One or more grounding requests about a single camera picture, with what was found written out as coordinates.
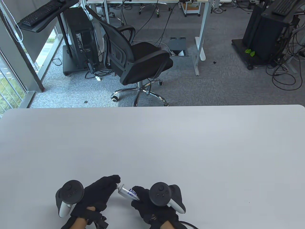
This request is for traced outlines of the person's left hand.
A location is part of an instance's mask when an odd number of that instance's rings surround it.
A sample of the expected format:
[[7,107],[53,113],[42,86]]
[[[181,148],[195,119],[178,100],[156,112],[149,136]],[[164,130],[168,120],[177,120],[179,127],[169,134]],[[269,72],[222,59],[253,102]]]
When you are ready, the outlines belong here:
[[112,175],[102,177],[87,186],[84,189],[83,198],[72,210],[67,224],[72,226],[78,219],[85,220],[85,225],[102,221],[105,217],[100,212],[106,209],[110,196],[120,182],[121,177],[119,175]]

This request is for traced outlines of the person's right hand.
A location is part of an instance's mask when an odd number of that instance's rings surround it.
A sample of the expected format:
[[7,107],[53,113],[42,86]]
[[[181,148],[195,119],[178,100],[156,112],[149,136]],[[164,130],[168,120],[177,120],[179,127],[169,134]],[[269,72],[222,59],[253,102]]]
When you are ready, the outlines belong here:
[[139,201],[133,200],[131,206],[135,208],[141,218],[153,228],[161,228],[167,221],[171,224],[179,222],[178,215],[173,208],[167,206],[157,206],[149,198],[149,190],[141,186],[132,188]]

